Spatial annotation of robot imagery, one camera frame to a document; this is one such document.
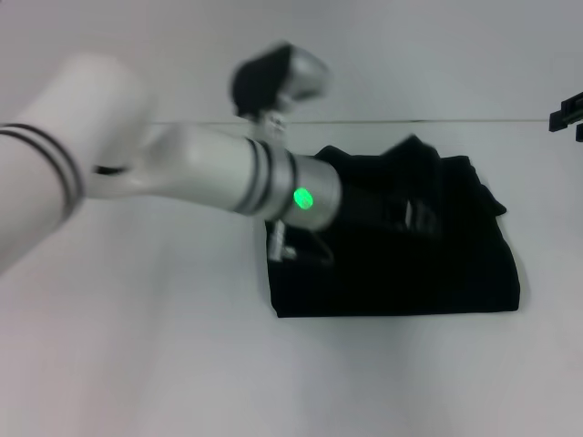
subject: black towel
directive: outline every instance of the black towel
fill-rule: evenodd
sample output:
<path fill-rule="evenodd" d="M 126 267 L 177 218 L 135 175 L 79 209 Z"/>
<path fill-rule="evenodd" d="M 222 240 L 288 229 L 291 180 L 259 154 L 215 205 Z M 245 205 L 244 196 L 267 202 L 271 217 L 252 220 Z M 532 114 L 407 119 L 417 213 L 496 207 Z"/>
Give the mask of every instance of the black towel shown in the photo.
<path fill-rule="evenodd" d="M 343 183 L 340 213 L 317 235 L 334 262 L 269 261 L 279 317 L 517 310 L 517 268 L 496 224 L 506 209 L 468 157 L 440 158 L 410 137 L 377 157 L 326 147 L 316 158 Z M 300 229 L 286 243 L 317 247 Z"/>

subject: black stripe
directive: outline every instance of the black stripe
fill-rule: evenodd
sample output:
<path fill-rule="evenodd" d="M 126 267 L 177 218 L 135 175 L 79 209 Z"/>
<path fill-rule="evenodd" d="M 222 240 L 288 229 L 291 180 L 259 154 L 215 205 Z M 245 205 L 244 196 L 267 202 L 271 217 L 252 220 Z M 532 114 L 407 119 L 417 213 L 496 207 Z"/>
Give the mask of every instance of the black stripe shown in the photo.
<path fill-rule="evenodd" d="M 250 140 L 248 138 L 245 139 L 249 141 L 249 144 L 251 145 L 251 150 L 253 151 L 253 176 L 249 189 L 247 190 L 247 194 L 245 195 L 243 200 L 239 202 L 239 205 L 237 205 L 237 207 L 234 209 L 235 212 L 240 212 L 240 209 L 243 208 L 247 204 L 247 202 L 249 202 L 250 197 L 253 195 L 253 191 L 255 191 L 255 185 L 257 184 L 257 178 L 259 177 L 258 171 L 259 156 L 257 155 L 257 145 L 255 144 L 255 141 Z"/>
<path fill-rule="evenodd" d="M 50 154 L 47 153 L 33 139 L 31 139 L 29 137 L 25 137 L 24 135 L 21 135 L 17 132 L 13 132 L 11 130 L 0 130 L 0 135 L 4 135 L 7 137 L 13 137 L 13 138 L 19 139 L 20 141 L 22 141 L 24 143 L 27 143 L 27 145 L 36 149 L 36 151 L 38 151 L 43 157 L 45 157 L 45 159 L 48 161 L 48 163 L 53 167 L 56 174 L 58 175 L 58 178 L 61 181 L 61 185 L 63 186 L 63 191 L 65 192 L 65 205 L 63 206 L 63 221 L 65 221 L 73 212 L 73 208 L 75 206 L 75 203 L 73 202 L 73 199 L 71 196 L 71 191 L 69 189 L 69 185 L 66 182 L 65 174 L 63 173 L 63 170 L 61 169 L 61 167 L 55 162 L 53 157 L 51 157 Z"/>
<path fill-rule="evenodd" d="M 45 139 L 47 142 L 49 142 L 61 154 L 63 159 L 67 162 L 67 164 L 71 168 L 71 172 L 73 173 L 73 179 L 75 180 L 75 184 L 77 185 L 77 190 L 78 190 L 77 198 L 75 199 L 75 202 L 77 203 L 79 200 L 81 200 L 84 197 L 85 190 L 83 187 L 83 179 L 81 177 L 81 172 L 79 171 L 79 168 L 77 167 L 77 163 L 75 162 L 75 160 L 69 155 L 69 153 L 63 147 L 63 145 L 61 145 L 61 143 L 59 143 L 56 139 L 54 139 L 53 137 L 48 135 L 44 130 L 39 129 L 38 127 L 25 125 L 23 123 L 11 123 L 9 125 L 5 125 L 4 127 L 19 127 L 21 129 L 29 130 L 29 131 L 34 132 L 35 134 L 39 135 L 40 137 Z"/>
<path fill-rule="evenodd" d="M 119 168 L 101 167 L 101 166 L 94 166 L 93 167 L 94 173 L 97 173 L 98 175 L 104 175 L 104 176 L 117 176 L 117 175 L 121 175 L 122 173 L 125 173 L 126 171 L 128 171 L 128 169 L 125 167 L 119 167 Z"/>
<path fill-rule="evenodd" d="M 279 212 L 279 214 L 277 216 L 275 216 L 275 218 L 273 220 L 279 220 L 279 219 L 281 219 L 292 208 L 292 205 L 293 205 L 293 192 L 295 191 L 295 189 L 296 189 L 296 187 L 298 185 L 298 166 L 297 166 L 297 163 L 295 162 L 295 156 L 289 150 L 285 150 L 285 151 L 288 154 L 288 159 L 290 160 L 290 164 L 291 164 L 291 186 L 290 186 L 290 192 L 287 195 L 287 199 L 285 200 L 285 203 L 283 204 L 283 207 L 281 208 L 281 211 Z"/>
<path fill-rule="evenodd" d="M 263 189 L 263 192 L 261 193 L 261 197 L 259 198 L 259 201 L 257 202 L 257 206 L 253 209 L 251 214 L 253 214 L 256 211 L 258 211 L 259 209 L 261 209 L 263 207 L 263 204 L 265 204 L 265 201 L 267 200 L 267 198 L 269 197 L 270 192 L 271 192 L 271 178 L 273 177 L 273 169 L 272 169 L 273 158 L 271 157 L 270 148 L 265 142 L 263 142 L 263 141 L 258 141 L 258 142 L 259 142 L 259 144 L 261 144 L 261 146 L 265 150 L 265 154 L 267 155 L 267 183 L 265 184 L 265 188 Z"/>

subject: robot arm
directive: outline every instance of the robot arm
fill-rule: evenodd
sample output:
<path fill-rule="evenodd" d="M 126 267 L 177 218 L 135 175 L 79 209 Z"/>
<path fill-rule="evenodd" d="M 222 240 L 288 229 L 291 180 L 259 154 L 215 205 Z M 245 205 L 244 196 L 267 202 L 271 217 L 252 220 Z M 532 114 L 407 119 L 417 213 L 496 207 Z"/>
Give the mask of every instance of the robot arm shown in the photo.
<path fill-rule="evenodd" d="M 338 175 L 293 155 L 281 124 L 273 129 L 278 111 L 317 94 L 326 72 L 307 52 L 284 52 L 269 105 L 243 93 L 246 110 L 254 108 L 251 138 L 177 124 L 147 144 L 152 99 L 133 74 L 103 56 L 66 64 L 15 123 L 0 128 L 0 271 L 66 222 L 85 196 L 165 196 L 302 229 L 327 227 L 341 201 Z M 249 80 L 243 70 L 235 85 Z"/>

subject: black cloth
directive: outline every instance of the black cloth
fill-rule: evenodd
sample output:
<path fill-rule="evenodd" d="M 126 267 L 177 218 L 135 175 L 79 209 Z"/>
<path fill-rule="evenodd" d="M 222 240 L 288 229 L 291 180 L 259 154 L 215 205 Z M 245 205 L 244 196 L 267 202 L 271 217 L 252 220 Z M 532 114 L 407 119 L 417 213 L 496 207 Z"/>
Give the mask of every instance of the black cloth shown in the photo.
<path fill-rule="evenodd" d="M 517 268 L 496 224 L 506 209 L 468 157 L 440 158 L 416 137 L 376 157 L 330 146 L 315 157 L 343 183 L 337 219 L 317 234 L 334 261 L 268 261 L 278 317 L 517 310 Z M 428 211 L 421 215 L 430 217 L 429 226 L 416 227 L 411 217 L 404 226 L 395 199 Z M 293 228 L 286 244 L 318 248 L 311 233 Z"/>

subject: green led light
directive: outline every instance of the green led light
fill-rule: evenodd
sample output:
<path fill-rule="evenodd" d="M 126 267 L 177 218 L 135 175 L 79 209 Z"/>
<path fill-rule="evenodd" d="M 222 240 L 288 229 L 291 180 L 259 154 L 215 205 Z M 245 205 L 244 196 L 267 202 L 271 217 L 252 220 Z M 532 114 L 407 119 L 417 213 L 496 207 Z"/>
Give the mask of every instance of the green led light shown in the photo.
<path fill-rule="evenodd" d="M 313 206 L 313 197 L 306 188 L 298 188 L 293 192 L 293 200 L 301 209 L 310 209 Z"/>

